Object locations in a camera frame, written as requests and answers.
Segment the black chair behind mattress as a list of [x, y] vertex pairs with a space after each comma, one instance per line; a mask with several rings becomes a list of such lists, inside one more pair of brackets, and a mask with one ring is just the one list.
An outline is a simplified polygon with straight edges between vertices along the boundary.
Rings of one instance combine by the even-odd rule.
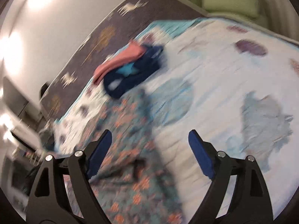
[[41, 89], [40, 89], [40, 100], [42, 100], [44, 97], [46, 97], [48, 95], [48, 88], [51, 84], [49, 82], [46, 82], [42, 85]]

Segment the teal floral garment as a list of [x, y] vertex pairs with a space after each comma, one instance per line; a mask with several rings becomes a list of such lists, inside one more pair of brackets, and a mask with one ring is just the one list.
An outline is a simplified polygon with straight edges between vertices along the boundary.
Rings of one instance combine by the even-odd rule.
[[135, 88], [108, 99], [85, 125], [74, 146], [68, 133], [54, 133], [54, 152], [63, 157], [82, 150], [105, 130], [112, 144], [89, 183], [112, 223], [183, 223], [184, 214], [172, 174], [152, 136], [149, 99]]

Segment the navy star fleece garment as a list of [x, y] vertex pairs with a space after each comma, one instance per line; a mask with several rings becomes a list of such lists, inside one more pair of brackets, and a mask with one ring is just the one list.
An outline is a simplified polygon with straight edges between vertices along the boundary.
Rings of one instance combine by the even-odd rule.
[[164, 47], [143, 45], [145, 54], [141, 58], [108, 72], [103, 78], [106, 93], [114, 99], [144, 82], [162, 67]]

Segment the pink folded garment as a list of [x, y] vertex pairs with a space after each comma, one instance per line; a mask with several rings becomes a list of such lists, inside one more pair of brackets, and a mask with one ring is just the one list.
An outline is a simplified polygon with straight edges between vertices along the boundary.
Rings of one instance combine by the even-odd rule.
[[108, 72], [132, 61], [136, 61], [141, 58], [146, 51], [147, 49], [145, 46], [142, 46], [136, 41], [131, 41], [124, 50], [107, 60], [105, 63], [100, 64], [95, 69], [92, 78], [93, 84], [98, 85]]

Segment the white seashell quilt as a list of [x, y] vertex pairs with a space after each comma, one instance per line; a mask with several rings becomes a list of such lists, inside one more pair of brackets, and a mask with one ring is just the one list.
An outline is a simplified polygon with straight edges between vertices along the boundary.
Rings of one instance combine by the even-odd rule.
[[[279, 215], [298, 187], [298, 47], [221, 18], [152, 22], [136, 41], [164, 47], [162, 67], [133, 89], [149, 99], [152, 136], [184, 221], [211, 184], [189, 146], [191, 130], [231, 157], [253, 155]], [[74, 146], [108, 99], [103, 84], [89, 81], [54, 133], [68, 133]]]

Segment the purple deer-print mattress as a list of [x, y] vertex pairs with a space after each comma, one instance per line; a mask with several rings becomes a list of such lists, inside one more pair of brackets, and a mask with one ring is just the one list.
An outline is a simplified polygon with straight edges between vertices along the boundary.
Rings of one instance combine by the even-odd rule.
[[44, 93], [45, 119], [60, 118], [76, 100], [94, 70], [156, 20], [192, 20], [207, 11], [188, 0], [125, 0], [87, 37]]

